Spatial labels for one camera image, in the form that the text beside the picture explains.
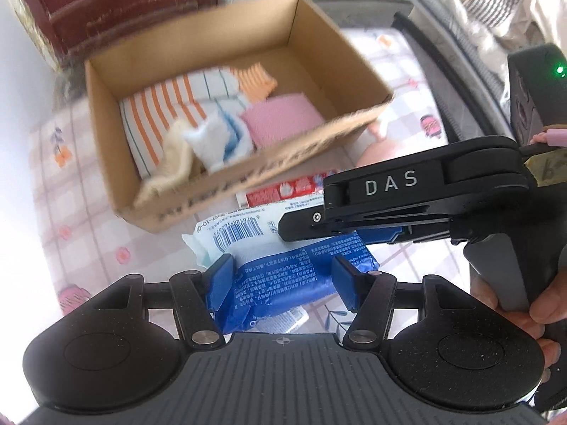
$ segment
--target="cardboard box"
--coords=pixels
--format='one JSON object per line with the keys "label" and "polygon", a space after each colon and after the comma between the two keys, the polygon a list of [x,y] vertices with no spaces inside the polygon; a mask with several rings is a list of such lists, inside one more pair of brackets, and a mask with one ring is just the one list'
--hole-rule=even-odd
{"label": "cardboard box", "polygon": [[[181,73],[213,66],[246,68],[256,62],[278,81],[272,96],[303,92],[327,122],[134,209],[141,179],[118,102]],[[356,138],[392,98],[388,86],[311,0],[241,1],[174,19],[95,55],[86,62],[86,76],[111,206],[149,232]]]}

